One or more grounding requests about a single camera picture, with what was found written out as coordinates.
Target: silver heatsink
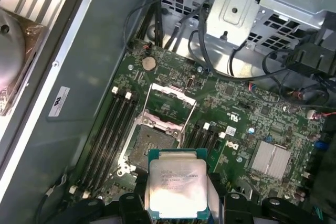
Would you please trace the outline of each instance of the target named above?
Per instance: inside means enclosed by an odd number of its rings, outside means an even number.
[[[251,160],[251,168],[276,179],[282,179],[290,152],[276,145],[259,141]]]

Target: capacitor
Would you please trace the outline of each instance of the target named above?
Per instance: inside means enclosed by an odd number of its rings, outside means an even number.
[[[248,134],[254,134],[256,132],[256,130],[253,127],[250,127],[247,129],[247,133]]]
[[[322,141],[317,141],[314,143],[314,147],[316,149],[324,150],[326,151],[329,148],[329,144],[322,142]]]

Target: red wire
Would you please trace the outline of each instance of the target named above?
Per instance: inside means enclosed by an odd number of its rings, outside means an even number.
[[[330,113],[321,113],[324,116],[329,116],[329,115],[335,115],[336,112],[330,112]]]

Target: screw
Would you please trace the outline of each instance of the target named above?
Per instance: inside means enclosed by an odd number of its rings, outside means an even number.
[[[55,68],[55,67],[58,67],[59,66],[59,62],[57,60],[55,60],[53,63],[52,63],[52,66]]]
[[[190,20],[190,22],[189,22],[189,26],[190,26],[190,27],[194,27],[194,26],[195,26],[195,21]]]
[[[272,205],[275,205],[275,206],[279,206],[280,205],[280,202],[277,199],[270,199],[269,202]]]
[[[232,199],[239,199],[240,196],[239,196],[239,194],[231,194],[231,198]]]

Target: metal bracket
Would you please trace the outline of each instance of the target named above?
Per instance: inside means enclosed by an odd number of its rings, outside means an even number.
[[[223,35],[234,48],[248,37],[259,11],[256,0],[215,0],[207,19],[207,33]]]

